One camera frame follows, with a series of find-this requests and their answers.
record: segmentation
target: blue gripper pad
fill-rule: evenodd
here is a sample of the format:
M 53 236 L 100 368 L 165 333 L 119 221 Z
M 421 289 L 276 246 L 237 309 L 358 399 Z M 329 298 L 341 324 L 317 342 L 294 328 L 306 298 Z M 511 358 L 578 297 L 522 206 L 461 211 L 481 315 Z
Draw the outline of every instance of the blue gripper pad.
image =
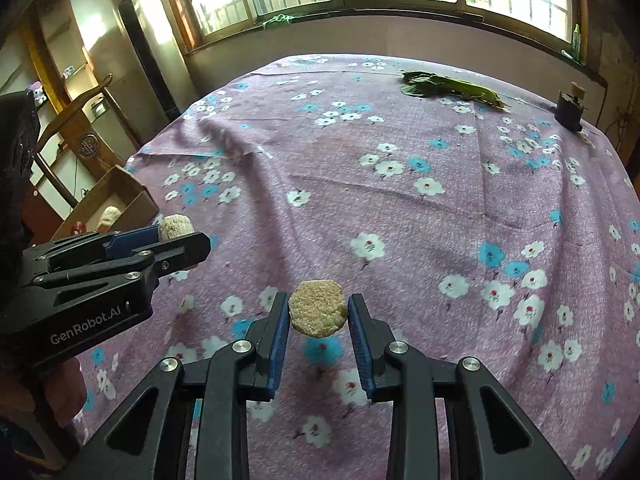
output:
M 351 344 L 353 345 L 353 354 L 358 367 L 358 375 L 360 376 L 360 384 L 367 394 L 367 399 L 371 399 L 376 392 L 376 383 L 373 380 L 373 366 L 371 362 L 371 352 L 367 338 L 364 334 L 358 309 L 353 300 L 349 298 L 349 332 L 351 334 Z
M 289 295 L 284 296 L 280 315 L 278 316 L 278 327 L 273 336 L 273 343 L 269 352 L 269 377 L 267 379 L 266 392 L 273 399 L 276 391 L 280 387 L 280 377 L 282 376 L 282 365 L 284 364 L 284 354 L 287 349 L 287 339 L 289 338 Z
M 104 253 L 108 260 L 119 260 L 131 256 L 131 251 L 138 247 L 157 243 L 158 226 L 151 225 L 115 235 L 111 242 L 104 246 Z

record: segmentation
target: window frame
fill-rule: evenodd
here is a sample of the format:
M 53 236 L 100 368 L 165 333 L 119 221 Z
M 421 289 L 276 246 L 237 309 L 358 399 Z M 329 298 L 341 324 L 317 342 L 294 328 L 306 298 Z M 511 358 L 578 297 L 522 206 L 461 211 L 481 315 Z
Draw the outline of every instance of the window frame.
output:
M 560 52 L 561 50 L 571 52 L 572 49 L 570 41 L 562 40 L 550 32 L 537 28 L 530 23 L 516 20 L 511 16 L 506 16 L 480 7 L 470 6 L 466 3 L 466 0 L 456 0 L 455 2 L 444 2 L 441 0 L 327 0 L 325 2 L 287 7 L 286 9 L 269 12 L 267 14 L 258 14 L 253 0 L 244 0 L 247 15 L 249 16 L 246 20 L 207 35 L 203 35 L 200 30 L 198 20 L 196 19 L 193 7 L 191 6 L 191 0 L 169 1 L 187 52 L 235 35 L 243 30 L 259 27 L 265 20 L 281 13 L 305 15 L 318 12 L 331 12 L 332 10 L 350 9 L 377 9 L 389 11 L 416 10 L 420 12 L 435 12 L 437 14 L 446 14 L 448 16 L 463 18 L 467 21 L 482 22 L 486 25 L 497 27 L 541 43 L 556 52 Z M 580 25 L 581 29 L 583 28 L 580 21 L 581 2 L 580 0 L 568 0 L 568 3 L 569 34 L 571 36 L 571 31 L 574 29 L 576 23 Z M 581 30 L 581 33 L 585 36 L 587 31 Z

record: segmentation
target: cork stopper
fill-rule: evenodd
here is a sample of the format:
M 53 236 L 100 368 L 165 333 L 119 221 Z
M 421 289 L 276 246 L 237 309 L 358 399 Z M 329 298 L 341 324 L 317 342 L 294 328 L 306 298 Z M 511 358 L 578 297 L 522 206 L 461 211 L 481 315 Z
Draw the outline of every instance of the cork stopper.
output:
M 571 91 L 569 92 L 570 95 L 577 99 L 583 100 L 585 93 L 586 90 L 584 88 L 578 85 L 578 83 L 571 81 Z

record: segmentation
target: purple tablecloth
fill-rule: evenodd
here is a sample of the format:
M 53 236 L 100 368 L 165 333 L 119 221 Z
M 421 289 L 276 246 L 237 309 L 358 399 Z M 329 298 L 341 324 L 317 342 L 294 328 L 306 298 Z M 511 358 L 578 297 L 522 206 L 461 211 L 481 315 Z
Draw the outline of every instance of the purple tablecloth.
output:
M 405 96 L 399 70 L 477 82 L 509 108 Z M 424 354 L 477 356 L 574 475 L 597 478 L 640 413 L 640 208 L 607 138 L 578 138 L 553 108 L 465 70 L 344 55 L 289 57 L 194 103 L 127 167 L 211 254 L 161 280 L 152 319 L 81 356 L 81 431 L 165 355 L 207 358 L 276 290 L 328 278 Z M 252 478 L 383 479 L 390 419 L 346 329 L 293 331 L 276 399 L 248 406 Z

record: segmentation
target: human hand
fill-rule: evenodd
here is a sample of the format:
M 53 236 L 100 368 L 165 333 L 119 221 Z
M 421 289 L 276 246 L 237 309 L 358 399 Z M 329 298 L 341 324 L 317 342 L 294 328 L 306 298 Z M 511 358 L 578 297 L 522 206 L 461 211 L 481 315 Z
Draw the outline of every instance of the human hand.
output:
M 54 368 L 45 378 L 44 391 L 56 422 L 64 428 L 86 401 L 86 387 L 78 359 L 71 358 Z M 11 411 L 32 412 L 34 409 L 35 403 L 29 391 L 11 372 L 0 368 L 0 415 Z

